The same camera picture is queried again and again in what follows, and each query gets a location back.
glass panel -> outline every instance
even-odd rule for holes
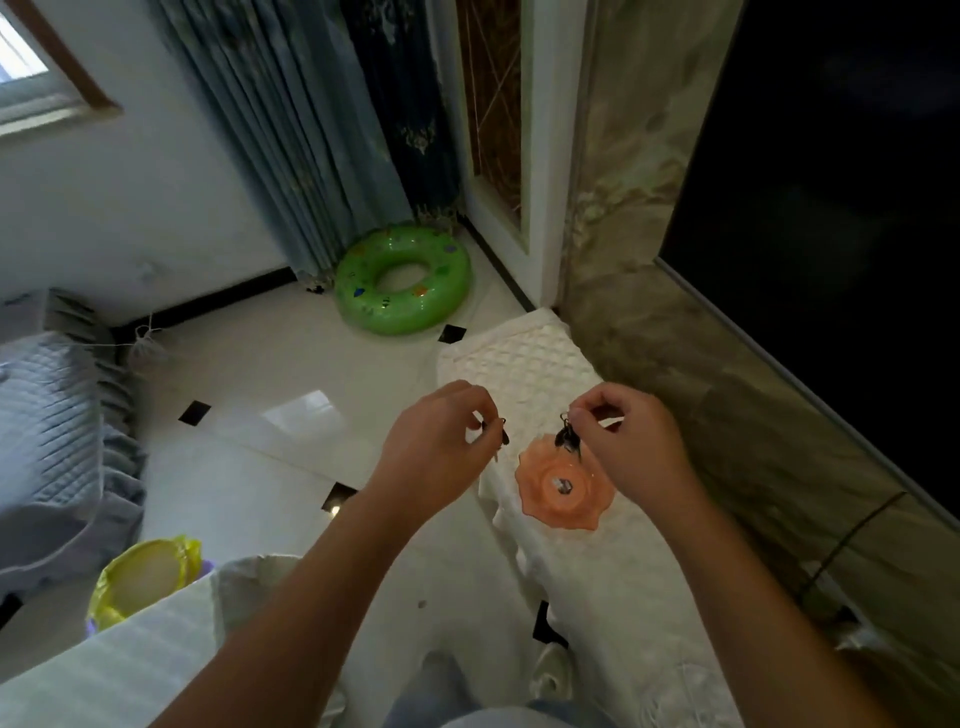
[[[46,72],[43,61],[0,14],[0,84]]]
[[[520,219],[520,0],[457,0],[473,173]]]

white wall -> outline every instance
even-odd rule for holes
[[[124,113],[0,140],[0,298],[62,286],[121,324],[283,266],[143,0],[36,3]]]

orange dish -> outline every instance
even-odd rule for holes
[[[553,528],[596,530],[615,489],[586,445],[580,454],[556,447],[552,435],[537,438],[520,454],[516,484],[527,516]]]

person's left hand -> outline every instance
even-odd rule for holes
[[[487,424],[472,443],[468,429]],[[403,410],[383,444],[365,491],[398,497],[398,507],[426,522],[460,497],[500,449],[503,421],[490,393],[458,379]]]

white tile floor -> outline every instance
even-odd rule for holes
[[[474,284],[448,323],[467,336],[523,313],[468,235]],[[173,357],[146,373],[150,454],[142,538],[186,533],[215,562],[303,553],[328,523],[335,481],[363,487],[396,415],[436,384],[443,325],[384,338],[348,327],[331,296],[292,284],[161,333]],[[211,405],[196,427],[192,400]],[[70,646],[89,584],[29,602],[0,630],[0,681]],[[533,615],[473,492],[404,550],[350,652],[348,724],[378,726],[430,648],[460,659],[477,696],[524,699]]]

